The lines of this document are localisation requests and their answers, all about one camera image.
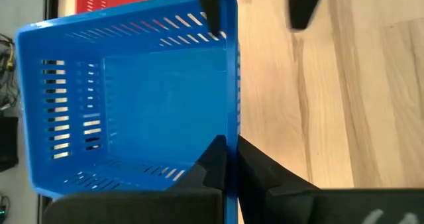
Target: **electrical wire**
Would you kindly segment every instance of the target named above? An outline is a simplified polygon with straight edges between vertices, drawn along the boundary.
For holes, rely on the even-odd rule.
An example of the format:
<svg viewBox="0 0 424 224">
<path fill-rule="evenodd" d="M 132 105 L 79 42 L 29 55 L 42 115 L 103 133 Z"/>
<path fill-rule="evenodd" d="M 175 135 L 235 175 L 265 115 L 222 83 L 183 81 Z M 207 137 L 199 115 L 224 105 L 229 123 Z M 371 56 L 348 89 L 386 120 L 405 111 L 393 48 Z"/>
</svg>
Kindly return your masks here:
<svg viewBox="0 0 424 224">
<path fill-rule="evenodd" d="M 20 91 L 15 81 L 15 43 L 0 33 L 0 116 L 4 110 L 15 107 Z"/>
</svg>

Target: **light wood grain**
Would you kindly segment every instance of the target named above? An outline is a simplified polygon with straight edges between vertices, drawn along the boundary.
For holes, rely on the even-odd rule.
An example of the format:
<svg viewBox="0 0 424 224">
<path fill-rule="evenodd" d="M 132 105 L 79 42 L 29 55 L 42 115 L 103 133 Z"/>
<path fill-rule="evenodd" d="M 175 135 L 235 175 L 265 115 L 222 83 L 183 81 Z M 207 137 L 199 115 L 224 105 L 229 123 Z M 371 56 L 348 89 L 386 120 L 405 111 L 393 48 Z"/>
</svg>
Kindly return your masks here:
<svg viewBox="0 0 424 224">
<path fill-rule="evenodd" d="M 238 0 L 242 136 L 322 188 L 424 187 L 424 0 L 321 0 L 297 33 L 286 2 Z"/>
</svg>

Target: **wooden table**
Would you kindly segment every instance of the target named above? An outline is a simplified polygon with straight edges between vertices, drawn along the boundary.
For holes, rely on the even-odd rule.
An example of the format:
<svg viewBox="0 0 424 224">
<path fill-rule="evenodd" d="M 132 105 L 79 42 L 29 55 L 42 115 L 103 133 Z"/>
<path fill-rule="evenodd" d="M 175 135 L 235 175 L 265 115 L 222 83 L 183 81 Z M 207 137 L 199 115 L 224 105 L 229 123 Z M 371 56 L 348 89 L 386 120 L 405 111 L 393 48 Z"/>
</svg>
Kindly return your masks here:
<svg viewBox="0 0 424 224">
<path fill-rule="evenodd" d="M 297 33 L 238 1 L 242 136 L 322 188 L 424 187 L 424 0 L 322 0 Z"/>
</svg>

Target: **blue plastic basket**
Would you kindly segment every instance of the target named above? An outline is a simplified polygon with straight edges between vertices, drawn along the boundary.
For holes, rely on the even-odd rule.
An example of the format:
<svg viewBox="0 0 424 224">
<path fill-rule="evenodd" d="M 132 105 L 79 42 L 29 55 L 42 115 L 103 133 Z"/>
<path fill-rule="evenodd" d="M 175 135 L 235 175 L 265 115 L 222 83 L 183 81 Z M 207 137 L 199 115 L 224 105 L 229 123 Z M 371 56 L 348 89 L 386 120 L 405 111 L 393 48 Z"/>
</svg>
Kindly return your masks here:
<svg viewBox="0 0 424 224">
<path fill-rule="evenodd" d="M 36 192 L 166 190 L 219 134 L 235 156 L 237 1 L 220 4 L 220 37 L 198 0 L 143 1 L 18 32 Z M 228 204 L 236 217 L 235 197 Z"/>
</svg>

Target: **black device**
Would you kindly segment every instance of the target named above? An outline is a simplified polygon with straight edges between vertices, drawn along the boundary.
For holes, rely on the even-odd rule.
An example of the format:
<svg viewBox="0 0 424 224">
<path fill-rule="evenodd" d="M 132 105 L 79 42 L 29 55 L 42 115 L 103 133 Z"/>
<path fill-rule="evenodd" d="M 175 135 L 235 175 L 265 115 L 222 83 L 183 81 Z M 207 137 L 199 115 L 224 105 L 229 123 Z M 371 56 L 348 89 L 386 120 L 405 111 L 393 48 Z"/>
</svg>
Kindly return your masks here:
<svg viewBox="0 0 424 224">
<path fill-rule="evenodd" d="M 320 190 L 238 138 L 237 184 L 246 224 L 419 224 L 424 190 Z M 47 208 L 43 224 L 224 223 L 225 138 L 165 192 L 75 194 Z"/>
<path fill-rule="evenodd" d="M 17 117 L 0 117 L 0 172 L 18 164 Z"/>
<path fill-rule="evenodd" d="M 6 220 L 7 214 L 11 208 L 9 197 L 0 194 L 0 224 Z"/>
</svg>

